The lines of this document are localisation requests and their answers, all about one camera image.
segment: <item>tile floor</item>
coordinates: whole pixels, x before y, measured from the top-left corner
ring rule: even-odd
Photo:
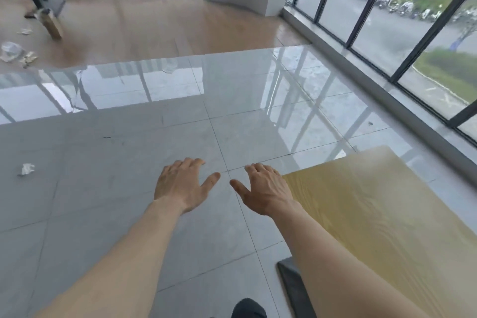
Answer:
[[[291,316],[287,245],[228,185],[248,163],[286,174],[386,144],[477,232],[475,189],[310,46],[3,74],[0,124],[0,317],[68,288],[186,156],[222,179],[179,220],[152,317],[227,318],[244,297]]]

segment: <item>plastic bag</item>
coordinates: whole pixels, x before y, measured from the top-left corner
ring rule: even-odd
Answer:
[[[13,42],[4,42],[1,45],[0,59],[4,62],[11,62],[23,54],[21,45]]]

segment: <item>bush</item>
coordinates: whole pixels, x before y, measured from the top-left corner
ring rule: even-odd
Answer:
[[[477,97],[477,56],[436,48],[422,53],[414,66],[468,102]]]

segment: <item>brown floor covering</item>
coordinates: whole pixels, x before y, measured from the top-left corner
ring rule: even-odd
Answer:
[[[0,42],[36,52],[35,69],[309,43],[279,17],[203,0],[67,0],[60,16],[64,38],[55,42],[38,21],[23,18],[32,6],[0,0]],[[21,35],[21,28],[33,33]],[[21,70],[0,63],[0,73]]]

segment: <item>person's right hand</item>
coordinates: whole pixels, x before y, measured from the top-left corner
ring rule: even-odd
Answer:
[[[242,198],[243,203],[256,213],[269,215],[275,203],[293,200],[287,182],[271,166],[256,163],[245,166],[250,178],[249,191],[238,180],[230,180],[230,185]]]

